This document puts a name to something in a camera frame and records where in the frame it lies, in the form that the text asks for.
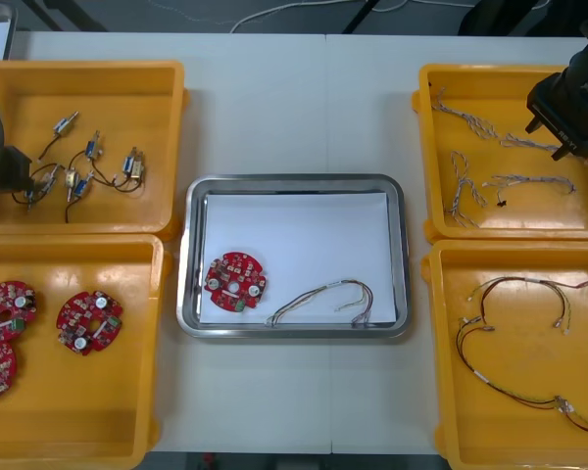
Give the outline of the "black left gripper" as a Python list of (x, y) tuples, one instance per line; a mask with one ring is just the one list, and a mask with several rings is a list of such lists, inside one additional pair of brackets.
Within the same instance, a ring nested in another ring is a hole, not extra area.
[(31, 159), (14, 146), (0, 150), (0, 193), (17, 193), (32, 188)]

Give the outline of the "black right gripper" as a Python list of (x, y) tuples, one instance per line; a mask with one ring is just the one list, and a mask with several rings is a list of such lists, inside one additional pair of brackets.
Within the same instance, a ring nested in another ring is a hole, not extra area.
[(552, 155), (554, 161), (568, 155), (588, 158), (588, 92), (568, 86), (565, 70), (538, 82), (527, 96), (526, 107), (533, 118), (525, 132), (545, 127), (561, 143)]

